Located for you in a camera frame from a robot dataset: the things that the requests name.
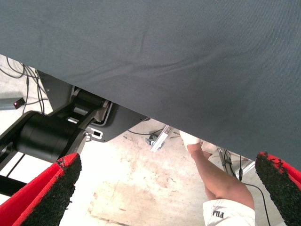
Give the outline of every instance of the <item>gray fabric cover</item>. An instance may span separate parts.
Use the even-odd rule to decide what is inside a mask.
[[[0,0],[0,43],[117,104],[301,169],[299,0]]]

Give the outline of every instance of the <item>metal bracket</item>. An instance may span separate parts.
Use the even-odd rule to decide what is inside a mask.
[[[103,123],[110,106],[108,100],[78,89],[69,103],[48,115],[32,111],[25,113],[0,135],[0,170],[17,152],[49,162],[69,153],[80,153],[88,125],[92,120]],[[92,128],[87,130],[94,138],[102,138],[102,132]],[[0,194],[5,195],[12,195],[25,185],[3,176],[0,181],[4,183],[0,186]]]
[[[163,145],[165,144],[165,140],[168,137],[168,134],[171,131],[171,129],[172,128],[170,126],[166,125],[156,140],[149,139],[151,145],[151,149],[150,149],[151,152],[156,152],[163,147]]]
[[[226,150],[224,148],[219,148],[218,152],[219,152],[219,155],[221,158],[221,162],[222,162],[224,171],[231,176],[239,178],[239,168],[232,167],[233,172],[231,170],[230,165],[233,165],[233,164],[232,164],[232,159],[230,158],[228,151],[225,154]],[[247,160],[247,161],[244,161],[244,163],[241,166],[241,169],[243,170],[243,174],[246,174],[248,171],[250,171],[254,167],[255,167],[255,162],[252,160]]]

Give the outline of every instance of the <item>black cylinder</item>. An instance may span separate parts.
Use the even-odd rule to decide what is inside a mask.
[[[71,137],[80,131],[76,124],[57,117],[33,115],[24,125],[16,143],[19,152],[55,162],[65,150]]]

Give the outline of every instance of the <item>bare leg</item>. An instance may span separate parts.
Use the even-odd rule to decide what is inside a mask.
[[[200,143],[187,145],[187,148],[207,190],[213,193],[217,199],[233,200],[254,209],[253,197],[247,187],[212,164],[204,156]]]
[[[209,159],[209,157],[212,155],[206,151],[203,151],[203,154],[206,159]],[[206,187],[206,185],[204,187],[205,187],[205,192],[206,192],[208,200],[216,199],[216,196]]]

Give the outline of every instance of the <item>red foam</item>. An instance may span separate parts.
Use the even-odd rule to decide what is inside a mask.
[[[70,166],[77,153],[69,154],[58,161],[63,161],[63,167]],[[41,201],[45,194],[59,177],[64,175],[64,170],[53,163],[34,180],[20,189],[10,199],[0,206],[0,222],[2,226],[18,226],[29,216],[34,207]]]
[[[259,154],[266,156],[265,152],[259,152]],[[279,167],[282,166],[283,168],[285,168],[290,180],[293,181],[301,190],[301,172],[299,170],[274,155],[268,154],[267,159],[273,162],[274,167],[278,169],[280,173],[283,172],[279,169]]]

